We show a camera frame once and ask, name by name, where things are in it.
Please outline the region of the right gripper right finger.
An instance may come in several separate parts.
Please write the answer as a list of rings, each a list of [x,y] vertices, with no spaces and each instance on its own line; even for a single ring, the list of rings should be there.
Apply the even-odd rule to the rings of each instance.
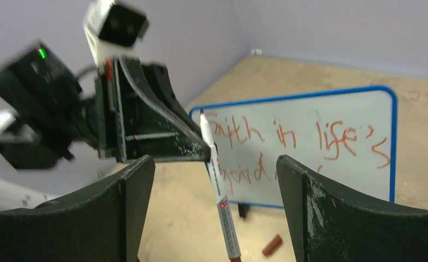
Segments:
[[[288,155],[276,169],[297,261],[428,261],[428,210],[366,195]]]

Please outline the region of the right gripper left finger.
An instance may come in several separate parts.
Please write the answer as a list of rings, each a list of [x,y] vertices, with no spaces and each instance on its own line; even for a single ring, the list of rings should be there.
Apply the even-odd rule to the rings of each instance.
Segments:
[[[0,261],[137,261],[155,162],[120,171],[34,209],[0,212]]]

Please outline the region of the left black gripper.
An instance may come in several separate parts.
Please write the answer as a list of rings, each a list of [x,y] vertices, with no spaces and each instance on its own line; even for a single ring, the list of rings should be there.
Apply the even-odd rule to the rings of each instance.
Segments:
[[[95,78],[95,94],[81,100],[80,133],[100,159],[209,161],[209,146],[176,99],[166,66],[119,57],[111,59],[111,72],[116,131],[106,78]]]

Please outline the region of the red marker cap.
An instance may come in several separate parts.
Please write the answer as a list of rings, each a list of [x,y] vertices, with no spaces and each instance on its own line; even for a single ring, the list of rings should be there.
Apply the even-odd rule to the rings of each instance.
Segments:
[[[276,234],[262,249],[262,254],[265,257],[270,257],[273,255],[281,246],[283,245],[283,240],[280,234]]]

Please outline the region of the red whiteboard marker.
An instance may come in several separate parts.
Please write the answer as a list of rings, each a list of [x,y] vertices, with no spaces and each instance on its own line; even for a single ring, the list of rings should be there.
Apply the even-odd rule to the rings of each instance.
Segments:
[[[203,140],[211,151],[211,159],[207,163],[210,180],[215,193],[217,210],[230,261],[241,261],[241,251],[229,206],[227,191],[221,174],[217,148],[212,137],[211,127],[203,110],[200,110],[200,128]]]

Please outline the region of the blue framed whiteboard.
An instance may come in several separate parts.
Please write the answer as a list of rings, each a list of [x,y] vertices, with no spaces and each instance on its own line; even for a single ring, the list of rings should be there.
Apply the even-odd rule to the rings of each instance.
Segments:
[[[286,154],[328,178],[395,200],[397,112],[384,85],[198,105],[218,147],[232,203],[281,208],[276,162]]]

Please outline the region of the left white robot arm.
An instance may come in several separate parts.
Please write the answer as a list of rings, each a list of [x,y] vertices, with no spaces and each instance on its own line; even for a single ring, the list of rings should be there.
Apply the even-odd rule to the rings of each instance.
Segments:
[[[207,162],[163,64],[108,55],[74,74],[41,41],[0,65],[0,211],[32,209],[103,179],[112,160]]]

